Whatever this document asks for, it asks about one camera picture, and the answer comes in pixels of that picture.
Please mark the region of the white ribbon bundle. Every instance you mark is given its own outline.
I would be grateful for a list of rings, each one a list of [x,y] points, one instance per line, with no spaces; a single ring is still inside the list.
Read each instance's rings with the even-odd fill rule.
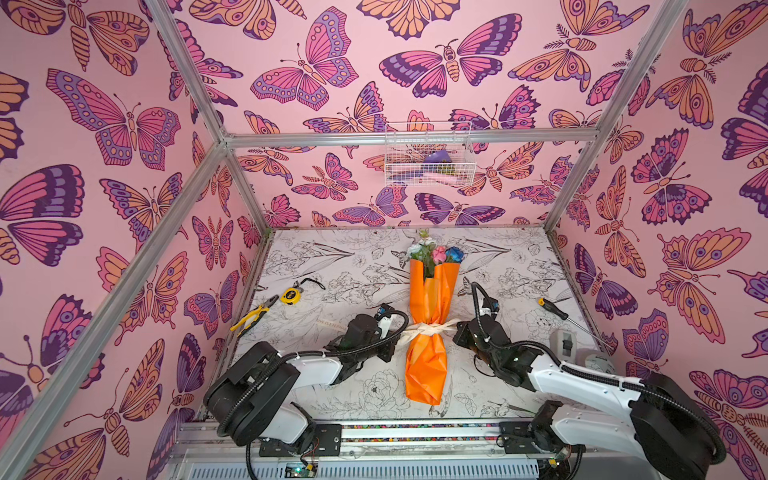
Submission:
[[[424,336],[447,336],[453,337],[458,329],[458,324],[461,322],[459,318],[454,318],[446,321],[443,324],[434,323],[414,323],[409,325],[403,333],[400,335],[400,339],[397,342],[398,347],[407,346],[411,341],[415,340],[419,335]]]

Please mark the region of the orange wrapping paper sheet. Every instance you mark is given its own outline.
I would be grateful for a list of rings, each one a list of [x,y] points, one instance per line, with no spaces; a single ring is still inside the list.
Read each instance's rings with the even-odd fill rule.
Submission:
[[[402,340],[407,347],[406,396],[415,402],[437,406],[442,402],[448,357],[443,337],[455,332],[449,318],[460,265],[443,263],[426,275],[425,263],[410,262],[409,312],[412,324]]]

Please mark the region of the white fake flower stem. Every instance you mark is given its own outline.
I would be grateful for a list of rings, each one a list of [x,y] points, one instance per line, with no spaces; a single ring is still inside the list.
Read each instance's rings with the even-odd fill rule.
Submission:
[[[433,252],[436,248],[437,242],[429,235],[429,231],[421,229],[418,231],[418,236],[414,243],[406,251],[410,260],[415,260],[422,264],[424,278],[432,278],[434,276],[436,264]]]

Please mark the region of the pink fake rose stem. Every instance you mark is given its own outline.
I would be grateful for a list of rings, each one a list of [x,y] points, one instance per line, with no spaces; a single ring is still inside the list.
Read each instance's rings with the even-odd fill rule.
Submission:
[[[435,265],[443,264],[447,261],[447,249],[445,246],[439,245],[432,250],[432,261]]]

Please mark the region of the blue fake flower stem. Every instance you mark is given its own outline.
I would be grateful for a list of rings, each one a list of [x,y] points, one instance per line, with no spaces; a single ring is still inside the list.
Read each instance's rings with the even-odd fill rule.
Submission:
[[[446,263],[460,264],[465,258],[465,253],[460,248],[453,246],[446,249],[445,256]]]

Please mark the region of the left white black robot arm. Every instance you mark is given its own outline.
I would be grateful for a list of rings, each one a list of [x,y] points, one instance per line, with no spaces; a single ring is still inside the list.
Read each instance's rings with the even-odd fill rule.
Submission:
[[[373,314],[358,314],[346,332],[321,350],[280,352],[269,342],[250,347],[204,395],[204,406],[218,422],[216,434],[238,446],[275,441],[298,455],[319,441],[317,422],[288,397],[310,386],[336,386],[370,358],[389,362],[410,324],[389,304]]]

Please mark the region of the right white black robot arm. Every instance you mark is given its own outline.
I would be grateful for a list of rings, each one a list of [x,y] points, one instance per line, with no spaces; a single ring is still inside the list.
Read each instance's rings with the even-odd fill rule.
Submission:
[[[550,395],[526,421],[501,425],[508,453],[581,459],[589,447],[646,461],[668,479],[703,479],[727,455],[719,429],[671,378],[609,375],[560,359],[543,343],[511,340],[496,317],[499,303],[472,286],[474,316],[459,323],[456,345],[485,362],[509,386]]]

